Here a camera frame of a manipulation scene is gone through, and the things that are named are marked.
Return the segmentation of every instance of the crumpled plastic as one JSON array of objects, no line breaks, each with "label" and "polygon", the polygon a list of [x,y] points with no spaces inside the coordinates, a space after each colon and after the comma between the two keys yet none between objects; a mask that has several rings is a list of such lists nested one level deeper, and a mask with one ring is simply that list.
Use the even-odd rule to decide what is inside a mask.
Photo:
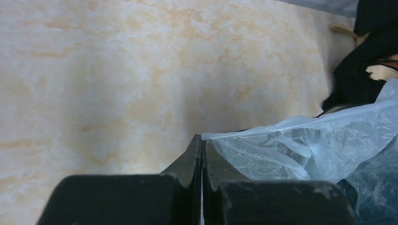
[{"label": "crumpled plastic", "polygon": [[326,114],[295,116],[243,132],[205,133],[218,152],[252,180],[347,178],[398,134],[398,79],[389,80],[374,104]]},{"label": "crumpled plastic", "polygon": [[358,193],[355,212],[362,224],[398,223],[398,142],[360,164],[346,179]]}]

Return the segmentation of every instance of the marble surface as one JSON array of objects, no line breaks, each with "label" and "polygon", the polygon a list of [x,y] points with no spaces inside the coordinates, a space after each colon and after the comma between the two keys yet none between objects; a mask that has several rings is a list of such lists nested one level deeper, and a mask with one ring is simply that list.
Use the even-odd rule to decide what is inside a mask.
[{"label": "marble surface", "polygon": [[0,1],[0,224],[80,173],[158,173],[195,133],[315,116],[353,20],[273,0]]}]

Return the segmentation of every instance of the black fabric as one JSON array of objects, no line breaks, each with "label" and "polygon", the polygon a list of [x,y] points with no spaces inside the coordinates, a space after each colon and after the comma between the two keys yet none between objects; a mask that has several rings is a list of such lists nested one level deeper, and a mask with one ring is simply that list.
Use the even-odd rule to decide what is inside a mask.
[{"label": "black fabric", "polygon": [[374,65],[378,59],[395,54],[398,54],[398,26],[371,33],[333,71],[333,91],[323,102],[322,109],[327,110],[339,104],[375,102],[385,82],[372,80],[366,68]]},{"label": "black fabric", "polygon": [[398,24],[398,0],[360,0],[357,7],[357,20],[354,33],[364,36],[367,33],[383,30]]}]

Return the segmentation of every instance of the black plastic piece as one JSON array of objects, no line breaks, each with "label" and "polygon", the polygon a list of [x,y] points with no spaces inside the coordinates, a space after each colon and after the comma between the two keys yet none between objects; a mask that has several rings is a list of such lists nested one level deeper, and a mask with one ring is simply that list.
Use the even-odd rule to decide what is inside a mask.
[{"label": "black plastic piece", "polygon": [[200,136],[158,175],[75,175],[55,188],[38,225],[198,225]]},{"label": "black plastic piece", "polygon": [[336,105],[334,107],[331,107],[325,111],[323,111],[321,114],[319,114],[316,118],[319,118],[323,115],[326,114],[330,114],[330,113],[335,113],[344,109],[349,109],[349,108],[353,108],[353,107],[357,107],[357,106],[361,106],[361,105],[367,105],[365,103],[359,103],[359,104],[341,104],[341,105]]},{"label": "black plastic piece", "polygon": [[206,141],[202,149],[206,225],[357,224],[340,189],[324,181],[251,181]]}]

